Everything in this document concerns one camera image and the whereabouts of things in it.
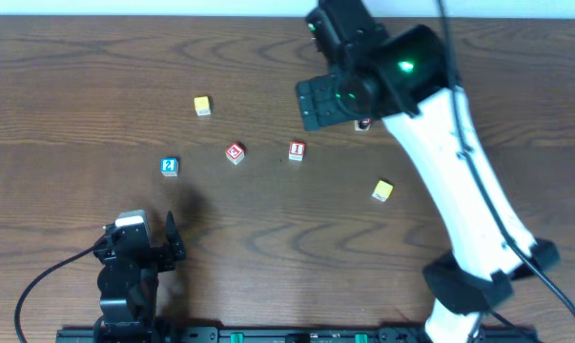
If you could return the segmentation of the blue number 2 block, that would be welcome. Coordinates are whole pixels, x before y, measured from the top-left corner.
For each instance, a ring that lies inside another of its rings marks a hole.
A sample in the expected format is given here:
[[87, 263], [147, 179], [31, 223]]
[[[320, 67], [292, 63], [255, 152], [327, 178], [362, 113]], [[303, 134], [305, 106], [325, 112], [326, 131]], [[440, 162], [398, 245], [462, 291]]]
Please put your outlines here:
[[174, 157], [162, 158], [160, 171], [166, 177], [177, 177], [179, 173], [178, 159]]

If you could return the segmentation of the red letter I block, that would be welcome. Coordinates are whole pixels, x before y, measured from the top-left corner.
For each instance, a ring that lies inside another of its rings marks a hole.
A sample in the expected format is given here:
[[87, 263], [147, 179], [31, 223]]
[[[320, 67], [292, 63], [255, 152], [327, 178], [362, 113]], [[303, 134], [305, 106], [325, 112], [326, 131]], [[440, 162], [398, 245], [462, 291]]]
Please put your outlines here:
[[293, 161], [302, 161], [305, 155], [306, 144], [299, 141], [292, 141], [289, 145], [288, 158]]

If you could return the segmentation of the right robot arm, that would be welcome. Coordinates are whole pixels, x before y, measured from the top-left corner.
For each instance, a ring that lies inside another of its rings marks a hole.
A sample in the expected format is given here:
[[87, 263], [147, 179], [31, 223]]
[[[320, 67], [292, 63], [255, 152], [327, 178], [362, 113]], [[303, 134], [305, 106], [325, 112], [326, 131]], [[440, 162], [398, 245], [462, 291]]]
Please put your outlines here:
[[423, 270], [435, 298], [433, 342], [472, 342], [483, 318], [560, 256], [513, 211], [472, 124], [444, 39], [425, 25], [392, 35], [360, 1], [322, 1], [306, 17], [325, 75], [296, 86], [303, 126], [369, 119], [405, 150], [448, 231], [451, 249]]

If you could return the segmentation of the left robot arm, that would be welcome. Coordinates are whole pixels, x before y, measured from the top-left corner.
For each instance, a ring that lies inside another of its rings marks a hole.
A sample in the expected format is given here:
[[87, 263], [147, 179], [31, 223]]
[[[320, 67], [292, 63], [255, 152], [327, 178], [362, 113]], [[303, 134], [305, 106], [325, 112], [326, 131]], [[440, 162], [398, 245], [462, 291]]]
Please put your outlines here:
[[103, 330], [95, 342], [167, 342], [170, 325], [155, 315], [158, 275], [175, 269], [186, 249], [174, 216], [166, 217], [166, 242], [154, 246], [143, 210], [122, 212], [104, 226], [103, 240], [93, 249], [103, 269], [97, 277]]

